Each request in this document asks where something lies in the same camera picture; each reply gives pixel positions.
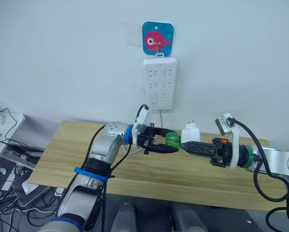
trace white wall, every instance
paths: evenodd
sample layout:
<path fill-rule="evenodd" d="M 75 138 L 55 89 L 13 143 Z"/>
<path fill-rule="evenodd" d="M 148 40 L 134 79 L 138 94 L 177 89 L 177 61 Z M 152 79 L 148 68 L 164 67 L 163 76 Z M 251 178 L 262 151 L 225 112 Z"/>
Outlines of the white wall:
<path fill-rule="evenodd" d="M 148 56 L 126 46 L 123 21 L 175 28 L 165 127 L 218 133 L 231 112 L 289 148 L 289 0 L 0 0 L 0 109 L 27 116 L 17 139 L 45 147 L 62 120 L 132 123 Z"/>

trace wooden table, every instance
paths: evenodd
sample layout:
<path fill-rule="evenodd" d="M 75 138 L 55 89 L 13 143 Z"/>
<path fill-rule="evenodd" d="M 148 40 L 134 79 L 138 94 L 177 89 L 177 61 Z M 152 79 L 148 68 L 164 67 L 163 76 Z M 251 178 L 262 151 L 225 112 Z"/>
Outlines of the wooden table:
<path fill-rule="evenodd" d="M 100 127 L 101 124 L 63 121 L 29 182 L 66 188 L 75 175 L 74 167 L 82 165 L 91 137 Z M 206 143 L 214 137 L 222 136 L 202 134 Z M 241 144 L 251 142 L 248 138 L 240 139 Z M 266 140 L 260 142 L 268 145 Z M 115 162 L 123 155 L 121 149 Z M 272 203 L 258 194 L 253 173 L 239 167 L 215 167 L 208 158 L 182 150 L 173 154 L 129 155 L 113 174 L 116 178 L 110 179 L 107 186 L 107 192 L 113 194 L 263 211 L 285 206 L 285 202 Z M 271 197 L 286 192 L 280 181 L 266 175 L 259 175 L 259 183 Z"/>

